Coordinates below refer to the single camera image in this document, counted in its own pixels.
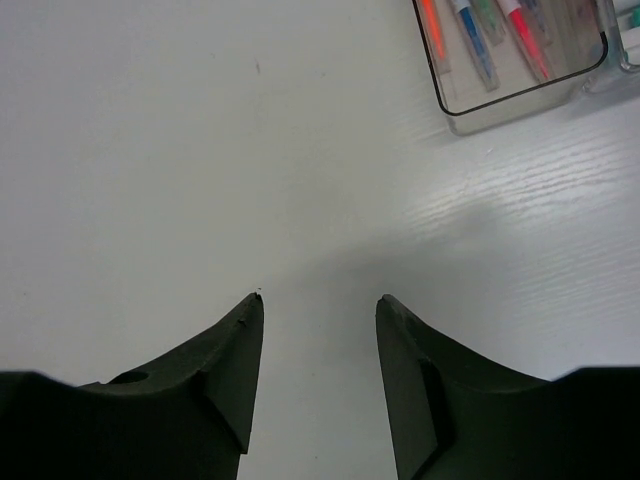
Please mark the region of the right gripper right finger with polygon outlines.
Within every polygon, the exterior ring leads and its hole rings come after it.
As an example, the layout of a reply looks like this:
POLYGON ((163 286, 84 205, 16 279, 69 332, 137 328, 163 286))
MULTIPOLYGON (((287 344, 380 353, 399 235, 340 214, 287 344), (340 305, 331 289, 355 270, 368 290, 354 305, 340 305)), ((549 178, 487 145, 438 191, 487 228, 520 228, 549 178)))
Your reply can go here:
POLYGON ((554 380, 494 362, 395 297, 376 336, 401 479, 635 479, 639 370, 586 367, 554 380))

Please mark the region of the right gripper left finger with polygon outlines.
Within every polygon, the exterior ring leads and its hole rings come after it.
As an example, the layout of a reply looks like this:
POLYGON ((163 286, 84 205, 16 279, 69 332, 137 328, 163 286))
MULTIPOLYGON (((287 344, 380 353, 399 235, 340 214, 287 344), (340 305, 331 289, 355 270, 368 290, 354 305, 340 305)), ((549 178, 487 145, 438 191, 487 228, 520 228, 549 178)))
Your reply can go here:
POLYGON ((5 479, 234 479, 248 451, 264 332, 260 295, 106 383, 1 375, 5 479))

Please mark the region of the blue clear pen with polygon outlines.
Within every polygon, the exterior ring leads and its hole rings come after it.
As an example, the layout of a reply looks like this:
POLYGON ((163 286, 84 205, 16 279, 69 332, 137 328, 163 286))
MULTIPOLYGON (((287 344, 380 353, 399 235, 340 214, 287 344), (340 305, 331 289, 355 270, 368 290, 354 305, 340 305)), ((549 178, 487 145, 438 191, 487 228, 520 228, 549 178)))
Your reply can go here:
POLYGON ((473 66, 486 91, 497 90, 500 86, 499 78, 471 3, 467 0, 450 0, 449 5, 473 66))

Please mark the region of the orange highlighter pen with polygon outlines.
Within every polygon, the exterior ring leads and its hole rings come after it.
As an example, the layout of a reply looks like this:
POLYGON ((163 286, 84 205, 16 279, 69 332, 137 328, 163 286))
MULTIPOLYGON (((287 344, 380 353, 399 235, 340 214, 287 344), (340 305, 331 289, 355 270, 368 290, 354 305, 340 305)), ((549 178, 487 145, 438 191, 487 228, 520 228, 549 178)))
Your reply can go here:
POLYGON ((437 4, 434 0, 420 0, 419 4, 436 71, 447 74, 451 71, 451 66, 437 4))

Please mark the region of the green clear pen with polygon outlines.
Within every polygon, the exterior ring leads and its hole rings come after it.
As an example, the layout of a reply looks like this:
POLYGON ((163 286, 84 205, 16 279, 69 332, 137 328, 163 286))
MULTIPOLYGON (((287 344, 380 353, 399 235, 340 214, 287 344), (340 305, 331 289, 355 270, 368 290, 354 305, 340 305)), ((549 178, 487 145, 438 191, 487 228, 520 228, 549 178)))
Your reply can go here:
POLYGON ((493 46, 504 41, 505 30, 498 6, 494 0, 472 0, 476 16, 493 46))

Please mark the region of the pink highlighter pen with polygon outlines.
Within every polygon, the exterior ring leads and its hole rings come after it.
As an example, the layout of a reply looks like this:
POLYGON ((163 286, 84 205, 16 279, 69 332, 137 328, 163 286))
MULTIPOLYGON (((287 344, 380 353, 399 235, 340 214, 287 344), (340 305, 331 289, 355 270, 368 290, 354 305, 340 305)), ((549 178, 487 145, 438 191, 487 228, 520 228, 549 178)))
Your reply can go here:
POLYGON ((550 81, 552 79, 551 68, 543 48, 525 17, 521 3, 516 0, 498 0, 497 3, 534 78, 539 83, 550 81))

